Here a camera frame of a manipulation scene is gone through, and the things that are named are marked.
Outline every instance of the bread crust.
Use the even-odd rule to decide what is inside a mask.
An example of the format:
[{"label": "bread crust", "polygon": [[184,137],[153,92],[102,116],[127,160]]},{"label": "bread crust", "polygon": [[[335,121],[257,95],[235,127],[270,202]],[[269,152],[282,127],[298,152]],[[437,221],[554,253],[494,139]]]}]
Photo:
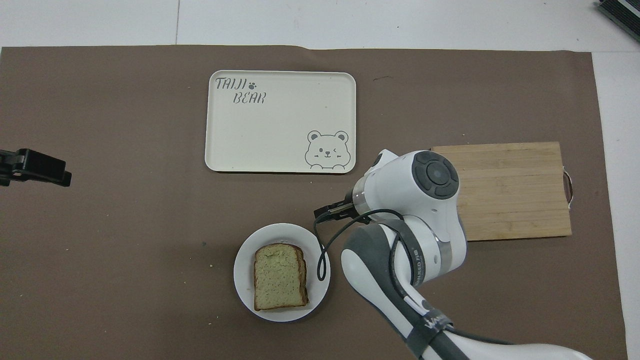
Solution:
[{"label": "bread crust", "polygon": [[[257,262],[257,258],[256,258],[256,254],[258,254],[258,252],[260,252],[260,250],[266,248],[266,247],[270,247],[270,246],[274,246],[274,245],[286,245],[286,246],[290,246],[292,247],[295,252],[296,252],[296,261],[298,262],[298,280],[300,282],[300,297],[302,298],[303,304],[301,305],[284,305],[284,306],[275,306],[275,307],[265,307],[265,308],[258,308],[256,306],[256,295],[255,295],[255,289],[256,289],[256,276],[255,276],[255,264]],[[299,307],[299,306],[305,306],[309,303],[309,297],[307,294],[307,262],[305,261],[305,255],[302,252],[302,249],[300,249],[299,247],[295,246],[295,245],[291,245],[291,244],[287,244],[287,243],[270,243],[268,245],[265,245],[261,248],[259,248],[258,250],[256,250],[255,254],[253,255],[253,309],[256,311],[260,311],[260,310],[273,310],[273,309],[280,309],[281,307]]]}]

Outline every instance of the bear illustration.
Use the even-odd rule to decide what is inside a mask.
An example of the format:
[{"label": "bear illustration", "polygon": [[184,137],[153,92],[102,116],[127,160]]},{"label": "bear illustration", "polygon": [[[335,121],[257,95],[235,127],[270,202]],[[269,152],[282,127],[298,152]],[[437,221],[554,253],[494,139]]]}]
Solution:
[{"label": "bear illustration", "polygon": [[307,135],[309,148],[305,160],[311,168],[342,168],[351,161],[351,154],[347,150],[349,136],[344,131],[335,135],[322,135],[313,130]]}]

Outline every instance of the white table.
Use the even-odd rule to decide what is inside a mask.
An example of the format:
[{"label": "white table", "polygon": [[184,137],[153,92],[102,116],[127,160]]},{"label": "white table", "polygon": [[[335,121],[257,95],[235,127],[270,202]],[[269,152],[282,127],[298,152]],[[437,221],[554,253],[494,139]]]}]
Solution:
[{"label": "white table", "polygon": [[640,359],[640,43],[592,0],[0,1],[0,46],[230,44],[593,52],[629,359]]}]

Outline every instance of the cutting board handle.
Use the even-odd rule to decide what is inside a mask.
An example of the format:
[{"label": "cutting board handle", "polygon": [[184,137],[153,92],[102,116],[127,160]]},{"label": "cutting board handle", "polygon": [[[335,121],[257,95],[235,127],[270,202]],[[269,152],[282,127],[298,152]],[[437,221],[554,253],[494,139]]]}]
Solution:
[{"label": "cutting board handle", "polygon": [[566,167],[562,167],[563,171],[563,182],[564,182],[564,195],[566,196],[566,202],[569,204],[569,208],[571,209],[571,203],[573,202],[573,184],[571,181],[571,176],[566,171]]}]

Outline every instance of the brown paper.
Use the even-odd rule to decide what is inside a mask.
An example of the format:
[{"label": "brown paper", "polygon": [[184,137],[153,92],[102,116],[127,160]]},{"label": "brown paper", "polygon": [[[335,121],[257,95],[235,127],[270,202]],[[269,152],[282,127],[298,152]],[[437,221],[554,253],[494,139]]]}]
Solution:
[{"label": "brown paper", "polygon": [[[209,170],[207,82],[220,69],[353,75],[355,169]],[[342,275],[344,236],[329,251],[324,302],[285,324],[257,318],[236,295],[232,268],[244,239],[275,222],[310,228],[313,209],[343,198],[384,148],[558,141],[573,179],[573,235],[470,243],[461,268],[420,291],[466,331],[626,358],[589,54],[4,48],[0,140],[2,149],[61,158],[73,173],[70,188],[0,188],[4,357],[410,359]],[[341,225],[320,225],[325,241]]]}]

